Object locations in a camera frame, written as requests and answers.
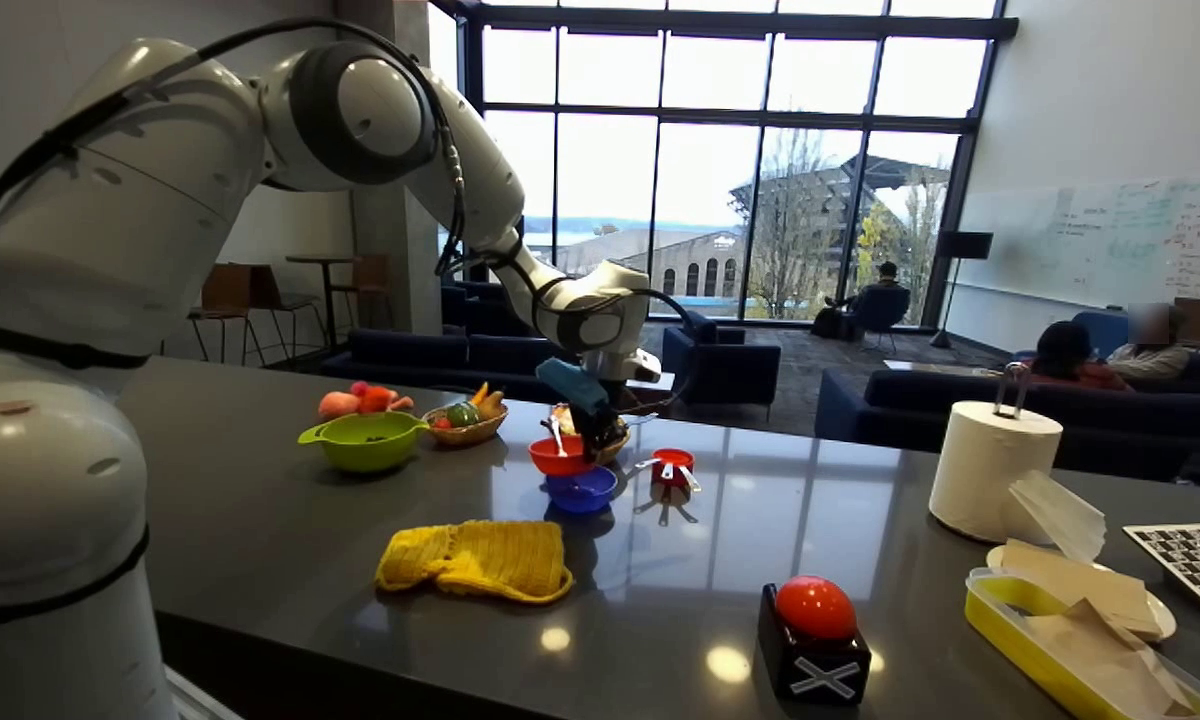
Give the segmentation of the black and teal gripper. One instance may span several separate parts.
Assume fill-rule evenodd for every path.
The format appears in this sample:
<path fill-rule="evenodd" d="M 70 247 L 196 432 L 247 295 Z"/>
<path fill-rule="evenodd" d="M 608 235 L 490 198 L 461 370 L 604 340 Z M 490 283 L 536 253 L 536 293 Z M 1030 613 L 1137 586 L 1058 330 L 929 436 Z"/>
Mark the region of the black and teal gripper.
<path fill-rule="evenodd" d="M 604 382 L 559 357 L 539 362 L 536 378 L 565 399 L 576 436 L 598 459 L 613 459 L 623 447 L 629 425 L 620 421 Z"/>

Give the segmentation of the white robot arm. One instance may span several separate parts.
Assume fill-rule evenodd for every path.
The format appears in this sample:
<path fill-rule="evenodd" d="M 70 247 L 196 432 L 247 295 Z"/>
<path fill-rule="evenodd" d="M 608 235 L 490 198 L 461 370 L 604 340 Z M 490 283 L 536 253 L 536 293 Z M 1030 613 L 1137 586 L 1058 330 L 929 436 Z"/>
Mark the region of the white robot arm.
<path fill-rule="evenodd" d="M 310 27 L 261 81 L 215 44 L 139 37 L 0 172 L 0 720 L 180 720 L 148 591 L 148 457 L 116 393 L 261 186 L 402 179 L 565 352 L 583 441 L 623 436 L 648 280 L 536 259 L 484 115 L 376 33 Z"/>

